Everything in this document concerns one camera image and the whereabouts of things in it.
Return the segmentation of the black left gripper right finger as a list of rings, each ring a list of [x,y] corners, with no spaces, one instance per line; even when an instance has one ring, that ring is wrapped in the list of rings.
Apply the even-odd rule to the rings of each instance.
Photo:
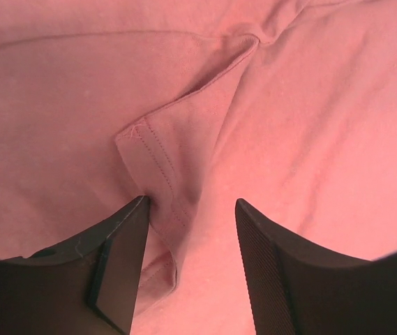
[[[242,199],[235,216],[257,334],[397,334],[397,252],[337,253]]]

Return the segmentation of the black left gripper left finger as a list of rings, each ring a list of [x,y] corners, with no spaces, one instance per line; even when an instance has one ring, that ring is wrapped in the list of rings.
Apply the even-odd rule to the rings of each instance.
[[[28,258],[0,260],[0,335],[129,334],[148,228],[139,196]]]

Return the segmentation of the pink t shirt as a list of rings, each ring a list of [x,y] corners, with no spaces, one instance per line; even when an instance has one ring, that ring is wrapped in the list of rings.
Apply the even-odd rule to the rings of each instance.
[[[134,197],[134,334],[252,334],[234,206],[397,250],[397,1],[0,1],[0,258]]]

